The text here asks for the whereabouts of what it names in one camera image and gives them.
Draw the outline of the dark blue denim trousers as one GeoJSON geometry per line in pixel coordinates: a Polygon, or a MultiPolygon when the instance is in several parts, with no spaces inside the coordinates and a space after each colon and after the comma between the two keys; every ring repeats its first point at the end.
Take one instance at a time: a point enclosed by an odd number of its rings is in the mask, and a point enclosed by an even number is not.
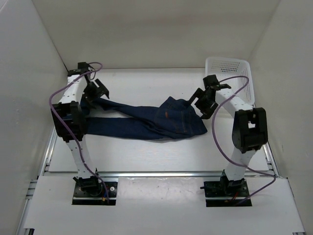
{"type": "Polygon", "coordinates": [[[82,109],[90,135],[136,140],[181,140],[207,133],[194,108],[184,99],[168,97],[159,107],[131,106],[98,98],[97,109],[116,111],[125,117],[91,117],[91,109],[82,109]]]}

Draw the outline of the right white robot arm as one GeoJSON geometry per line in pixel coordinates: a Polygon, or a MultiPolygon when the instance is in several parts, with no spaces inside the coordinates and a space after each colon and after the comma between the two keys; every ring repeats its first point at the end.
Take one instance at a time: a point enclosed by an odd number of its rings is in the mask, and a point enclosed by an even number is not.
{"type": "Polygon", "coordinates": [[[224,108],[233,117],[232,156],[214,188],[222,196],[237,193],[245,182],[245,171],[252,157],[268,142],[267,116],[264,108],[254,108],[232,92],[224,80],[215,75],[203,79],[204,89],[198,88],[189,99],[200,110],[202,119],[211,119],[212,125],[219,109],[224,108]]]}

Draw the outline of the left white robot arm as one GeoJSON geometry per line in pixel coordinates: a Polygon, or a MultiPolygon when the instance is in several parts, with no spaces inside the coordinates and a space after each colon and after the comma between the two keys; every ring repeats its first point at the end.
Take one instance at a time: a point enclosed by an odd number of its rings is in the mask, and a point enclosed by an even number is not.
{"type": "Polygon", "coordinates": [[[91,106],[95,99],[109,96],[106,86],[95,79],[97,72],[92,62],[79,62],[76,69],[68,71],[67,85],[54,92],[48,102],[57,135],[69,147],[76,164],[76,184],[91,196],[107,197],[108,188],[89,155],[86,143],[88,125],[81,107],[81,101],[91,106]]]}

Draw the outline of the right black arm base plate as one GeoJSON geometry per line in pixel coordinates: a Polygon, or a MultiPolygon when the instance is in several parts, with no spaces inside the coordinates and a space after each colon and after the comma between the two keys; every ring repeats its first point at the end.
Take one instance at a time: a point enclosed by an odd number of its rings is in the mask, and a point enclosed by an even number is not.
{"type": "Polygon", "coordinates": [[[249,196],[247,183],[239,187],[224,189],[220,181],[204,181],[200,189],[204,190],[206,207],[251,207],[250,199],[243,199],[249,196]]]}

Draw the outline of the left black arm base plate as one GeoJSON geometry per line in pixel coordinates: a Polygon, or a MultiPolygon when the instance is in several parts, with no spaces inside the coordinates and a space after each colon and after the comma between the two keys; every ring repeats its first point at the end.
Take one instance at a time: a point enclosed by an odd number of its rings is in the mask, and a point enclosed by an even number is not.
{"type": "Polygon", "coordinates": [[[106,181],[104,185],[95,176],[89,178],[74,177],[72,205],[115,206],[118,191],[117,181],[106,181]]]}

